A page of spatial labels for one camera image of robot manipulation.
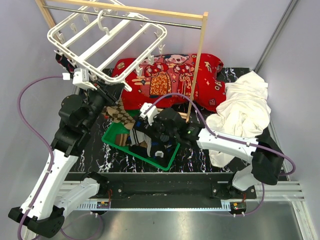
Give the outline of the beige argyle sock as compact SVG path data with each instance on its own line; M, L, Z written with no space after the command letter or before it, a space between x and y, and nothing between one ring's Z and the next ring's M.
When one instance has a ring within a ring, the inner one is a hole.
M125 110L121 100L114 106L107 106L106 114L114 123L121 123L127 130L131 130L135 124L134 118Z

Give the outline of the black blue sports sock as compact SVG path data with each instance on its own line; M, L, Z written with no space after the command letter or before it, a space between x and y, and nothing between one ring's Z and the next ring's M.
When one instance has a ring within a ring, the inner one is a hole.
M177 147L169 136L148 130L141 132L137 125L130 130L126 143L130 152L153 159L167 158Z

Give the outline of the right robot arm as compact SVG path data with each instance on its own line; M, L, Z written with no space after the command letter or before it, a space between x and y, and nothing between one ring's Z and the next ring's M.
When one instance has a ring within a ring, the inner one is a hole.
M169 145L181 144L228 154L246 161L249 165L233 174L224 191L232 198L239 198L251 186L278 183L284 158L277 144L270 138L240 138L216 132L205 124L187 123L172 108L161 112L140 111L130 130L133 145L146 142L147 155L157 161L168 158Z

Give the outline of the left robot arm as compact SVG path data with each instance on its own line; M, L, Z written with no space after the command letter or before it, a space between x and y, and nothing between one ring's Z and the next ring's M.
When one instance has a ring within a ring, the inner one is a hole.
M89 172L75 188L58 197L71 167L91 138L92 126L105 107L118 104L123 89L122 83L97 83L94 90L87 91L87 98L72 94L63 99L58 112L59 128L48 145L45 168L26 201L9 211L10 219L39 236L52 238L80 204L91 197L109 194L108 178Z

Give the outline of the navy santa christmas sock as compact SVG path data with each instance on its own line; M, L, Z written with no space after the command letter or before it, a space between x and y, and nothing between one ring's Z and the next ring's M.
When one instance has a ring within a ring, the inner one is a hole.
M64 69L66 69L70 74L73 74L75 71L75 63L68 59L63 53L59 50L55 50L55 60L60 64Z

